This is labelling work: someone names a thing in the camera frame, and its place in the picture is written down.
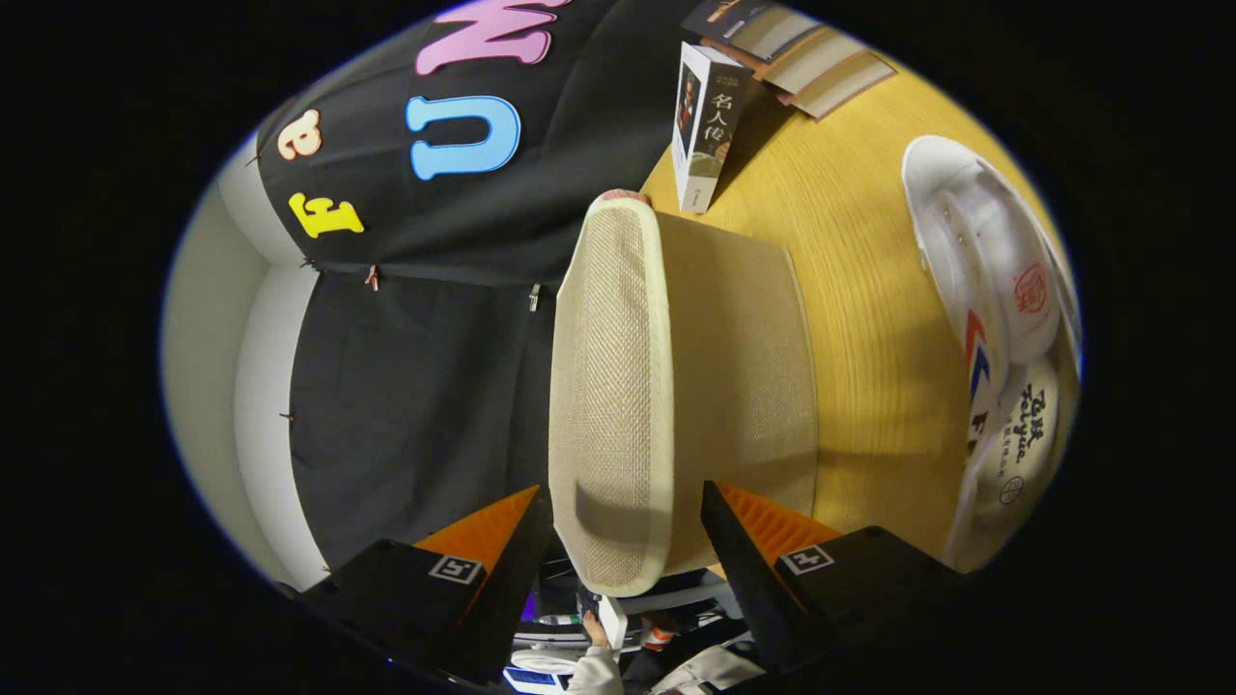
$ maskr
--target wooden table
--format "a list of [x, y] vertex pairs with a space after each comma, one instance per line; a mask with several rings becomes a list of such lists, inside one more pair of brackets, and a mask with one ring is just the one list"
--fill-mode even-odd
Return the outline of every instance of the wooden table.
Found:
[[[680, 213], [670, 153], [644, 183], [655, 209], [780, 244], [794, 257], [815, 355], [815, 516], [842, 532], [880, 524], [943, 554], [965, 459], [962, 348], [918, 260], [901, 185], [906, 146], [941, 135], [985, 157], [1051, 218], [1011, 156], [925, 79], [899, 74], [815, 122], [766, 90], [743, 113], [712, 207]], [[1068, 361], [1060, 330], [1053, 349]], [[1078, 393], [1060, 369], [1059, 459]]]

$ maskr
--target white book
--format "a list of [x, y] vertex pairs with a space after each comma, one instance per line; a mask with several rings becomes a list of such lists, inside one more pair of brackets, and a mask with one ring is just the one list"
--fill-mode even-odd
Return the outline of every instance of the white book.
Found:
[[680, 210], [703, 213], [712, 203], [750, 79], [750, 68], [721, 51], [682, 43], [670, 143]]

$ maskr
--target orange letter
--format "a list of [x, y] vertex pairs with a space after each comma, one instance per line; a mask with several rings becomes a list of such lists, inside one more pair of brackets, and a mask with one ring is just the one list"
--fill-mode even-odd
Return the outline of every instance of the orange letter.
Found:
[[309, 109], [299, 119], [289, 122], [279, 131], [279, 156], [287, 161], [297, 158], [297, 155], [308, 157], [321, 147], [321, 131], [318, 130], [318, 120], [321, 114], [318, 109]]

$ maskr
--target book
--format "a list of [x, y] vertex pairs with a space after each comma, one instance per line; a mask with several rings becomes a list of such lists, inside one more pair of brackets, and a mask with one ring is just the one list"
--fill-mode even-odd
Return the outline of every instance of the book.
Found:
[[755, 79], [790, 94], [797, 94], [817, 77], [866, 51], [865, 45], [832, 27], [818, 27], [808, 32], [771, 63], [711, 38], [705, 38], [702, 43], [751, 68]]
[[721, 51], [682, 43], [670, 143], [680, 210], [712, 203], [750, 82], [750, 68]]
[[868, 51], [819, 75], [802, 92], [779, 94], [777, 99], [782, 104], [792, 104], [802, 109], [818, 121], [845, 101], [894, 74], [896, 70], [892, 67]]
[[823, 25], [771, 0], [706, 0], [682, 27], [722, 46], [772, 61]]

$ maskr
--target black fabric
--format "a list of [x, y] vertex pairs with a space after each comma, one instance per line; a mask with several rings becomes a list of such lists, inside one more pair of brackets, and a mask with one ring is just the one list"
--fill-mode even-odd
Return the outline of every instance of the black fabric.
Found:
[[292, 380], [297, 491], [328, 564], [545, 481], [552, 292], [323, 273]]
[[[378, 538], [415, 543], [546, 480], [554, 293], [588, 204], [637, 189], [669, 142], [677, 26], [695, 0], [655, 7], [576, 0], [545, 58], [414, 70], [464, 25], [420, 22], [318, 80], [258, 131], [267, 195], [326, 272], [305, 313], [292, 377], [293, 470], [328, 564]], [[519, 111], [514, 156], [480, 174], [420, 181], [417, 140], [472, 142], [477, 119], [410, 132], [410, 98], [493, 95]], [[321, 113], [323, 145], [286, 161], [278, 132]], [[351, 203], [365, 231], [310, 239], [293, 193]], [[379, 291], [366, 286], [378, 265]], [[529, 291], [543, 282], [538, 310]]]
[[[575, 0], [528, 5], [556, 20], [538, 63], [483, 58], [415, 72], [421, 48], [460, 31], [423, 21], [315, 83], [267, 119], [258, 166], [271, 204], [304, 255], [321, 267], [477, 284], [561, 277], [587, 205], [611, 188], [638, 188], [669, 142], [679, 22], [696, 0]], [[408, 100], [498, 96], [519, 113], [513, 157], [486, 173], [419, 179], [409, 147], [472, 143], [481, 119], [434, 121], [412, 132]], [[320, 115], [323, 145], [284, 161], [276, 136], [307, 109]], [[365, 231], [310, 239], [288, 205], [295, 193], [349, 202]]]

